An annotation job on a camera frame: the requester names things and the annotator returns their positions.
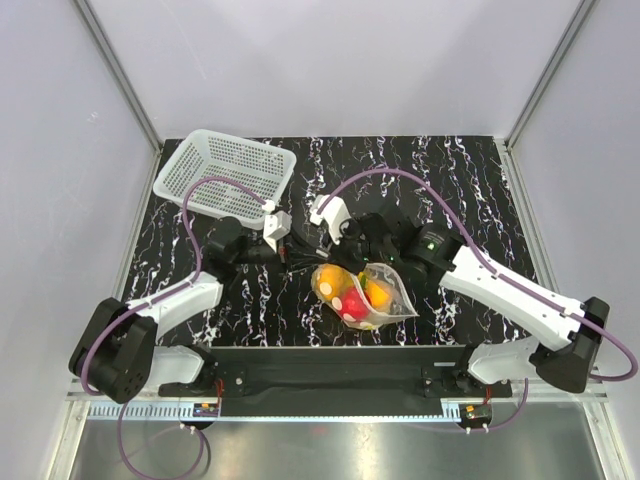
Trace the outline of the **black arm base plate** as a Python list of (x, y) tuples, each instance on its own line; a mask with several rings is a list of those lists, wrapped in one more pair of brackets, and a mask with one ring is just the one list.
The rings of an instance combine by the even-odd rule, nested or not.
[[(439, 372), (447, 389), (467, 392), (486, 386), (466, 377), (462, 363), (470, 354), (465, 346), (367, 347), (216, 347), (204, 350), (206, 362), (195, 389), (208, 390), (222, 374), (245, 369), (278, 385), (345, 384), (371, 380), (421, 380)], [(249, 400), (222, 398), (225, 417), (410, 417), (441, 415), (442, 400), (383, 396), (373, 402), (294, 402), (280, 396)]]

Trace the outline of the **yellow-pink peach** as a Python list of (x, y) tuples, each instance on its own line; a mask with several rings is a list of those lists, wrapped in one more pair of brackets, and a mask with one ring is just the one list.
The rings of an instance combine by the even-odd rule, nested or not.
[(369, 279), (364, 287), (370, 305), (377, 311), (387, 311), (393, 300), (388, 286), (376, 280)]

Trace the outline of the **clear zip top bag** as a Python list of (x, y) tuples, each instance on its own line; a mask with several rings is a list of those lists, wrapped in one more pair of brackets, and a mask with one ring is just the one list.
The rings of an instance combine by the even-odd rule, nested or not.
[[(341, 307), (340, 298), (343, 296), (345, 291), (340, 297), (335, 297), (332, 301), (322, 300), (316, 292), (314, 275), (319, 267), (316, 268), (311, 277), (313, 292), (346, 326), (350, 328), (371, 331), (388, 324), (399, 323), (418, 316), (399, 274), (388, 265), (382, 263), (371, 263), (368, 264), (359, 274), (352, 274), (343, 268), (351, 277), (351, 283), (345, 291), (350, 287), (355, 287), (359, 291), (361, 297), (368, 303), (368, 308), (370, 310), (370, 314), (365, 320), (358, 323), (348, 322), (342, 318), (339, 312)], [(386, 284), (392, 293), (393, 300), (387, 311), (377, 311), (370, 305), (364, 291), (366, 281), (369, 279)]]

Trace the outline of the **red apple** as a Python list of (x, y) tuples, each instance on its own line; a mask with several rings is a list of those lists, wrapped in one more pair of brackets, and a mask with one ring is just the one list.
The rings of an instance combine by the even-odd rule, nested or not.
[(355, 287), (347, 289), (340, 298), (340, 301), (340, 315), (348, 322), (361, 322), (370, 314), (368, 303), (361, 297), (359, 291)]

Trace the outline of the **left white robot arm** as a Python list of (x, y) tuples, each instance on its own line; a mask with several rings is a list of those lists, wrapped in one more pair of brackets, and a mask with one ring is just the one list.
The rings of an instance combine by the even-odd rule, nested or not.
[(197, 247), (196, 267), (185, 279), (135, 301), (101, 301), (69, 360), (69, 370), (91, 396), (118, 404), (136, 397), (153, 375), (164, 384), (182, 384), (196, 396), (215, 386), (216, 372), (194, 347), (160, 348), (166, 333), (202, 312), (215, 309), (238, 282), (246, 265), (274, 264), (286, 271), (316, 266), (328, 254), (311, 246), (290, 226), (284, 212), (267, 216), (259, 242), (233, 217), (219, 220), (205, 247)]

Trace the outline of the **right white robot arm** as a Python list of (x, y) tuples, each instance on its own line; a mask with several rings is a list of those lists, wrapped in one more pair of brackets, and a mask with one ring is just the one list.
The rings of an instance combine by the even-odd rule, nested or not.
[(563, 297), (466, 245), (438, 224), (417, 227), (397, 215), (340, 215), (328, 223), (331, 257), (353, 273), (370, 263), (397, 272), (403, 283), (439, 287), (489, 307), (528, 332), (503, 344), (466, 346), (444, 385), (476, 396), (501, 381), (533, 375), (569, 393), (581, 393), (601, 344), (609, 306), (591, 297)]

